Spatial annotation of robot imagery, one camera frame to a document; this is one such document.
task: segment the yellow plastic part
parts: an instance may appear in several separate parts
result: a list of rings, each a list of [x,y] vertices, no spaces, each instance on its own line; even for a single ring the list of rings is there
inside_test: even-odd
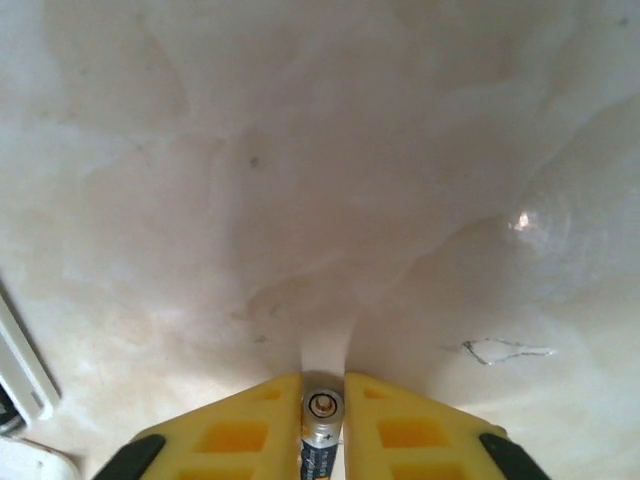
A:
[[[503,428],[359,373],[345,376],[349,480],[504,480],[478,436]]]
[[[302,378],[276,378],[145,430],[166,444],[142,480],[294,480]]]

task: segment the gray scribble mark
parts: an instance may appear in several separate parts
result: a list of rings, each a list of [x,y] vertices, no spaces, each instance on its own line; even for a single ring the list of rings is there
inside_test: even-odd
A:
[[[496,363],[523,356],[548,357],[555,353],[552,348],[509,342],[502,338],[467,340],[462,342],[461,347],[481,365],[495,365]]]

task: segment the black rubber tip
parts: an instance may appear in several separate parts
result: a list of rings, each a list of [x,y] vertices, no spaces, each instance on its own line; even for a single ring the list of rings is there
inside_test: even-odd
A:
[[[480,435],[480,442],[506,480],[551,480],[517,443],[493,433]]]
[[[165,443],[162,435],[149,435],[125,445],[93,480],[140,480]]]

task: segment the white wall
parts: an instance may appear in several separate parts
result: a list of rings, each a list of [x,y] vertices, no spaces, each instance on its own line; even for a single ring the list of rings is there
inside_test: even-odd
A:
[[[89,475],[146,426],[346,363],[556,478],[635,478],[637,2],[0,11],[0,267],[64,395],[32,438]],[[485,338],[553,354],[481,365]]]

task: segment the white plastic object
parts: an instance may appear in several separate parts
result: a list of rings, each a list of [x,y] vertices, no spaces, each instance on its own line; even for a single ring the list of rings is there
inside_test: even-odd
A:
[[[36,419],[49,418],[60,402],[60,395],[2,298],[0,384],[27,425]]]
[[[0,480],[80,480],[67,457],[22,440],[0,437]]]

